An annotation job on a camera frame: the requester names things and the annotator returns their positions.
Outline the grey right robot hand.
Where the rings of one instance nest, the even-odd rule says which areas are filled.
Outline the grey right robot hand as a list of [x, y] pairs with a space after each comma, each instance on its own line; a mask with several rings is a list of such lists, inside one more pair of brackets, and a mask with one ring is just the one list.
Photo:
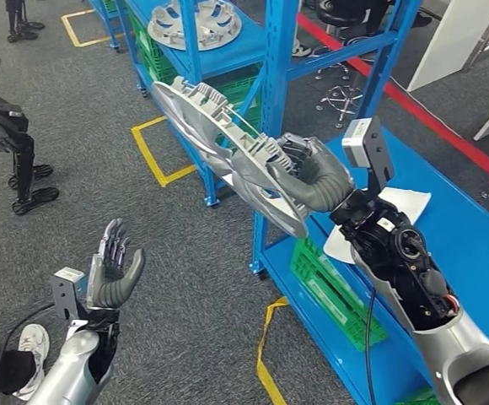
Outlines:
[[285, 133], [279, 145], [293, 163], [289, 173], [278, 162], [267, 171], [288, 196], [312, 211], [331, 212], [355, 190], [352, 178], [325, 144], [316, 137]]

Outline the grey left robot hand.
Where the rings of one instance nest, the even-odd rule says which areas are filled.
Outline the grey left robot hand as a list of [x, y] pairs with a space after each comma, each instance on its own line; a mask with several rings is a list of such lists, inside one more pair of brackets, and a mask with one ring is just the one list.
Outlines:
[[88, 275], [87, 306], [90, 310], [116, 311], [127, 302], [145, 268], [143, 249], [136, 250], [130, 268], [123, 269], [131, 239], [122, 219], [113, 219], [104, 230]]

